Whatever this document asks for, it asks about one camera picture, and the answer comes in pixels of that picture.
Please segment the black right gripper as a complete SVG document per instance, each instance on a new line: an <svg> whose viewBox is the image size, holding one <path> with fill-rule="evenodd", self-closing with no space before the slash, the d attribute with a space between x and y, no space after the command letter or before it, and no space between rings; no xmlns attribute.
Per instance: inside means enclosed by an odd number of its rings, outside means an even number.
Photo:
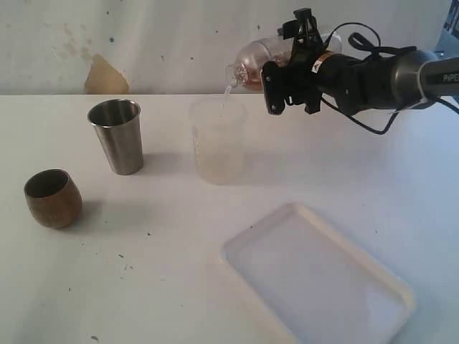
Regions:
<svg viewBox="0 0 459 344"><path fill-rule="evenodd" d="M281 115L287 104L304 104L305 111L312 115L321 110L324 94L341 105L349 96L350 65L349 56L326 49L318 32L295 35L285 67L274 61L262 67L262 90L268 112Z"/></svg>

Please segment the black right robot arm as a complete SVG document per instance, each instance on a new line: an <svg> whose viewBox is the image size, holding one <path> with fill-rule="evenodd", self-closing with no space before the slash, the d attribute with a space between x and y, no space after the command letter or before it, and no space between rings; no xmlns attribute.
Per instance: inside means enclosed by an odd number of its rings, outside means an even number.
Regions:
<svg viewBox="0 0 459 344"><path fill-rule="evenodd" d="M266 62L261 79L268 112L279 115L286 106L303 105L314 114L324 95L346 116L370 109L424 109L439 97L458 96L457 57L439 59L416 47L376 47L358 33L349 41L368 56L357 59L296 44L287 65Z"/></svg>

